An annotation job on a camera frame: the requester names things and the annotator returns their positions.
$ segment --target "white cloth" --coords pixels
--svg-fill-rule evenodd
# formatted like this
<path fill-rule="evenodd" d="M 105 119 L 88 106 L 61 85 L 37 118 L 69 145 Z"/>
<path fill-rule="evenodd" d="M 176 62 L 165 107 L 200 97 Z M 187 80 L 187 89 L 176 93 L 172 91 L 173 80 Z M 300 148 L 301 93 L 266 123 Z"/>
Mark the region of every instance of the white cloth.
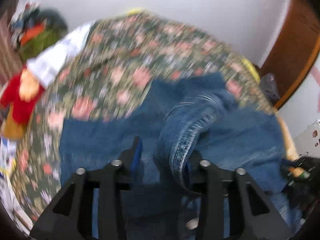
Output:
<path fill-rule="evenodd" d="M 6 212 L 22 233 L 29 234 L 33 227 L 32 220 L 27 216 L 18 203 L 13 192 L 10 179 L 0 178 L 0 198 Z"/>
<path fill-rule="evenodd" d="M 11 174 L 16 159 L 17 142 L 1 137 L 0 142 L 0 172 Z"/>
<path fill-rule="evenodd" d="M 66 61 L 72 60 L 84 48 L 94 23 L 89 22 L 76 28 L 38 57 L 27 60 L 27 68 L 45 89 L 52 84 Z"/>

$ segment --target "wooden door frame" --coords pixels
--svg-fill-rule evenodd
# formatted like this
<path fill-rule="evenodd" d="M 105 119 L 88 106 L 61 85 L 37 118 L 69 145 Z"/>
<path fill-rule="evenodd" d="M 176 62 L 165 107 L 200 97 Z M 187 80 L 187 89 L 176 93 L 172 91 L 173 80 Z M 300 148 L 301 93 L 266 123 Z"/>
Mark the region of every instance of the wooden door frame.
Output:
<path fill-rule="evenodd" d="M 284 103 L 294 94 L 294 92 L 298 89 L 298 87 L 302 84 L 304 79 L 307 77 L 309 71 L 313 67 L 313 64 L 315 63 L 316 58 L 318 57 L 319 51 L 320 51 L 320 35 L 318 36 L 316 44 L 311 52 L 311 55 L 310 55 L 307 63 L 304 65 L 299 76 L 294 81 L 294 83 L 291 85 L 291 87 L 289 87 L 287 92 L 275 104 L 275 108 L 280 109 L 284 105 Z"/>

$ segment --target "wooden door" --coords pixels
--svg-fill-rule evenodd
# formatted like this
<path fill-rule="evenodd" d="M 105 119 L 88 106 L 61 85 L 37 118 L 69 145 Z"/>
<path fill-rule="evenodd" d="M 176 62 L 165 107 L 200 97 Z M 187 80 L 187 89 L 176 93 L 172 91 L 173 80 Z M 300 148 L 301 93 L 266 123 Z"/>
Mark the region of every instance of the wooden door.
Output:
<path fill-rule="evenodd" d="M 312 67 L 320 48 L 320 21 L 306 0 L 291 0 L 280 35 L 260 76 L 273 73 L 280 100 L 279 108 L 294 93 Z"/>

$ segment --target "green cloth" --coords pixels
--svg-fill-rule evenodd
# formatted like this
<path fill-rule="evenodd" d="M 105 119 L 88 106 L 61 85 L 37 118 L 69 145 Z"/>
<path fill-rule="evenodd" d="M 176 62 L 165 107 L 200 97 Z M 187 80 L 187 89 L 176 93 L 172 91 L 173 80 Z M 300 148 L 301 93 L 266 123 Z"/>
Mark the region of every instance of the green cloth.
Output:
<path fill-rule="evenodd" d="M 29 58 L 37 57 L 42 51 L 51 45 L 55 44 L 58 40 L 63 38 L 65 30 L 59 29 L 46 29 L 38 36 L 28 41 L 24 46 L 20 47 L 19 55 L 23 63 Z"/>

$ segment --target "white wall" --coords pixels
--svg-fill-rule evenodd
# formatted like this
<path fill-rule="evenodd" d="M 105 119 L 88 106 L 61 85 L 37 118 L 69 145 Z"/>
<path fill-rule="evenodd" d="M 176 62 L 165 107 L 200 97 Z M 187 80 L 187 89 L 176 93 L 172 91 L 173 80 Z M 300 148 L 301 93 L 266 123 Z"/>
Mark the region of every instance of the white wall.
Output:
<path fill-rule="evenodd" d="M 320 55 L 314 67 L 320 69 Z M 297 137 L 308 125 L 320 119 L 318 110 L 318 95 L 320 87 L 311 74 L 294 93 L 294 95 L 279 110 L 279 114 L 285 120 L 292 135 Z"/>
<path fill-rule="evenodd" d="M 28 0 L 20 0 L 23 8 Z M 233 45 L 255 64 L 268 55 L 286 14 L 288 0 L 35 0 L 55 7 L 70 30 L 97 18 L 141 7 L 198 26 Z"/>

